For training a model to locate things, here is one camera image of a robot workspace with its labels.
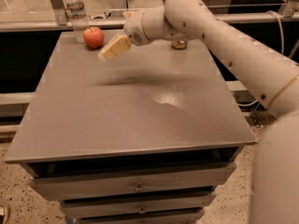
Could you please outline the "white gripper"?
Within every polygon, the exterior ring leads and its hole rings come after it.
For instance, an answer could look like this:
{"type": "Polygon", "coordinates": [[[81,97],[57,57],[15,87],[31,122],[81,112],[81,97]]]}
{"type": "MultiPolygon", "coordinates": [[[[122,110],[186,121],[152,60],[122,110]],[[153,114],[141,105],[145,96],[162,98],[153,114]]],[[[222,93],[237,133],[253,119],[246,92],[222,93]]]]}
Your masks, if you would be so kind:
{"type": "Polygon", "coordinates": [[[125,35],[114,35],[98,53],[98,58],[105,62],[128,51],[132,43],[136,46],[151,43],[150,29],[152,21],[148,10],[123,11],[125,24],[123,30],[125,35]]]}

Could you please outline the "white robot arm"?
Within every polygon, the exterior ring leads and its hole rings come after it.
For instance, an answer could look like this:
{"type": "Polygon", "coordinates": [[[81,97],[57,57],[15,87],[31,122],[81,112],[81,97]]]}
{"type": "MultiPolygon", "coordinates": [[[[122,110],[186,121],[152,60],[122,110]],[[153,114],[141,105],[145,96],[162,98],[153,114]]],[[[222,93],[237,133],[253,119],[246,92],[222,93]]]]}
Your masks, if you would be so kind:
{"type": "Polygon", "coordinates": [[[276,118],[255,156],[249,224],[299,224],[299,65],[218,20],[202,0],[165,0],[124,17],[124,34],[101,49],[101,60],[132,45],[198,38],[276,118]]]}

